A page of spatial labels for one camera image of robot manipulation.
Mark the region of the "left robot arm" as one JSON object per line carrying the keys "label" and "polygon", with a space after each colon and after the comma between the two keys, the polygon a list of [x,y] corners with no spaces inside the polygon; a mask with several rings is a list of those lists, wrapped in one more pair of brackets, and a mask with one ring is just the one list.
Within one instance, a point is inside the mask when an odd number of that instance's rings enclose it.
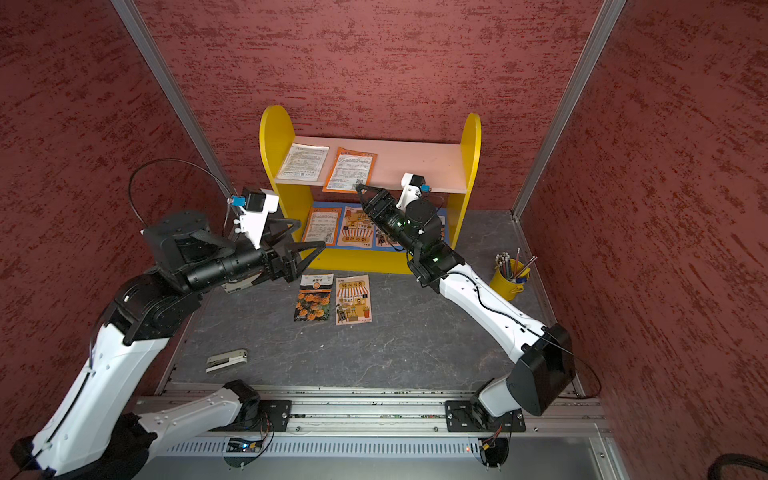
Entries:
{"label": "left robot arm", "polygon": [[130,479],[161,451],[203,432],[268,428],[259,394],[245,382],[162,413],[126,411],[155,357],[203,296],[252,278],[294,281],[324,250],[321,241],[288,240],[298,222],[255,240],[216,235],[198,211],[166,216],[143,231],[155,264],[124,283],[103,311],[81,372],[48,424],[15,442],[20,470],[44,479]]}

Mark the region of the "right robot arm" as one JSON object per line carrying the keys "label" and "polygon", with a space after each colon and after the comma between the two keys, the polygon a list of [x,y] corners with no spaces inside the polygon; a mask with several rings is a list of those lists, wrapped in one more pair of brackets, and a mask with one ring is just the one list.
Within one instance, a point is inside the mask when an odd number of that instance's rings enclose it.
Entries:
{"label": "right robot arm", "polygon": [[517,410],[542,415],[576,379],[581,358],[572,351],[569,332],[547,326],[523,313],[484,282],[441,234],[436,207],[416,197],[398,206],[385,189],[356,187],[364,213],[406,254],[406,265],[419,285],[453,302],[501,346],[513,363],[511,372],[493,379],[470,399],[473,423],[484,430]]}

